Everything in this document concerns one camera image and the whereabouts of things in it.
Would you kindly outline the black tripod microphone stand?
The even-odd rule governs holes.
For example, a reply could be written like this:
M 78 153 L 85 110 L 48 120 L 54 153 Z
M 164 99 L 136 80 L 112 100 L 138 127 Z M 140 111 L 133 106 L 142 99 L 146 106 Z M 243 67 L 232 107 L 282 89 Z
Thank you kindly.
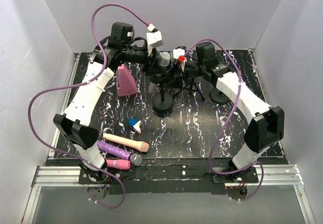
M 190 93 L 198 92 L 202 101 L 205 101 L 205 97 L 202 95 L 201 90 L 198 88 L 194 79 L 190 79 L 187 84 L 179 89 L 176 93 L 173 93 L 173 99 L 175 99 L 182 91 L 187 90 Z

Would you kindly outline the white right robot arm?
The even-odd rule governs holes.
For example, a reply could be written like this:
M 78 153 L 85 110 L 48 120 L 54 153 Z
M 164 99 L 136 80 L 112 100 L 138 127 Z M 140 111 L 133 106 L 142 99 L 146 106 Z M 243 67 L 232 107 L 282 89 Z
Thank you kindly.
M 193 45 L 199 61 L 193 68 L 193 75 L 203 76 L 234 103 L 228 117 L 239 109 L 248 122 L 244 144 L 230 160 L 228 170 L 219 172 L 211 169 L 217 175 L 229 175 L 233 182 L 240 182 L 247 176 L 246 170 L 255 165 L 265 151 L 283 139 L 285 113 L 281 107 L 272 107 L 264 102 L 246 86 L 237 63 L 226 50 L 223 52 L 231 63 L 226 66 L 216 64 L 216 45 L 218 42 L 211 39 L 202 39 Z

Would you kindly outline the purple glitter microphone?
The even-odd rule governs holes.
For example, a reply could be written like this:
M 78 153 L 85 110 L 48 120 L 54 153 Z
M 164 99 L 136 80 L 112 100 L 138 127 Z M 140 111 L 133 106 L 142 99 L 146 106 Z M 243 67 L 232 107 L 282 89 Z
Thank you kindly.
M 132 153 L 130 151 L 126 151 L 124 149 L 118 148 L 114 145 L 102 142 L 102 141 L 96 141 L 96 145 L 98 148 L 108 154 L 114 155 L 116 157 L 119 157 L 124 160 L 128 160 L 130 163 L 139 166 L 142 163 L 142 157 L 139 154 Z

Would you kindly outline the beige microphone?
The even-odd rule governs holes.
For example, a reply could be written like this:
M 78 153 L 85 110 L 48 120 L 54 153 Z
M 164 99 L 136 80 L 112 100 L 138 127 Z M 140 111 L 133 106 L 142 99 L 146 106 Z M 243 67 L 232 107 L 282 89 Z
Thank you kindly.
M 135 141 L 132 139 L 107 133 L 103 134 L 103 139 L 134 148 L 140 152 L 148 152 L 149 150 L 149 144 L 144 141 Z

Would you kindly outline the black round-base stand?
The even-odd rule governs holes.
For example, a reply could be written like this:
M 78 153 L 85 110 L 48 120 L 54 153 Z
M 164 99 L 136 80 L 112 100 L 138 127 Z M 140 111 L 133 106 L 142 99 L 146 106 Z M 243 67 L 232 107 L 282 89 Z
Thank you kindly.
M 229 101 L 229 98 L 215 87 L 210 90 L 209 98 L 217 104 L 225 104 Z
M 153 110 L 157 113 L 165 113 L 172 109 L 174 103 L 173 95 L 166 91 L 165 84 L 159 84 L 159 92 L 152 100 Z

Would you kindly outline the black tripod shock-mount stand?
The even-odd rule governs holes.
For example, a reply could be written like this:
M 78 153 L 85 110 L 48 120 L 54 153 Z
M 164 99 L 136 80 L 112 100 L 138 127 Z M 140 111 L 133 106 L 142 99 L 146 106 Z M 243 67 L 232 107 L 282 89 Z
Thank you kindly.
M 182 55 L 184 55 L 186 53 L 186 50 L 187 47 L 186 46 L 178 46 L 175 48 L 175 50 L 178 52 L 178 53 L 181 53 Z

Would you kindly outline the silver microphone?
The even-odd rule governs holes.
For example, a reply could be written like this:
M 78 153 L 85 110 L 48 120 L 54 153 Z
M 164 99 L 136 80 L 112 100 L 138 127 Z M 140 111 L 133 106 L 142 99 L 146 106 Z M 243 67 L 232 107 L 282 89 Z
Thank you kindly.
M 153 56 L 159 55 L 160 59 L 159 59 L 159 64 L 161 65 L 161 67 L 164 69 L 164 74 L 162 75 L 156 75 L 156 76 L 149 76 L 149 86 L 148 86 L 148 92 L 149 93 L 153 93 L 156 89 L 156 87 L 158 86 L 158 84 L 160 83 L 162 77 L 164 77 L 168 71 L 169 65 L 171 63 L 171 55 L 167 52 L 167 51 L 156 51 L 152 54 Z

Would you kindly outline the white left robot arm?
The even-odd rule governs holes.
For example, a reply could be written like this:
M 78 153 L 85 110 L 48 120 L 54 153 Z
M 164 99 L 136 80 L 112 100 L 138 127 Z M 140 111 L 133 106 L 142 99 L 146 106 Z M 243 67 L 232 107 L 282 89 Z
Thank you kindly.
M 90 60 L 74 98 L 63 113 L 53 119 L 60 133 L 78 150 L 81 168 L 98 184 L 107 179 L 107 163 L 96 144 L 99 131 L 91 127 L 91 117 L 107 83 L 124 61 L 146 63 L 155 59 L 155 49 L 163 44 L 163 39 L 152 23 L 146 26 L 146 44 L 137 48 L 131 45 L 135 40 L 133 26 L 115 22 L 110 36 L 97 41 L 94 59 Z

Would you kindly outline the pink plastic microphone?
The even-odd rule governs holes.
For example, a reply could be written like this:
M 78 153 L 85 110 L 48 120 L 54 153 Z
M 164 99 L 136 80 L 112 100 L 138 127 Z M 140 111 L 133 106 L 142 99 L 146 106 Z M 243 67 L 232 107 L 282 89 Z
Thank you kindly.
M 119 170 L 128 170 L 131 166 L 130 161 L 125 159 L 106 159 L 108 167 L 112 167 Z

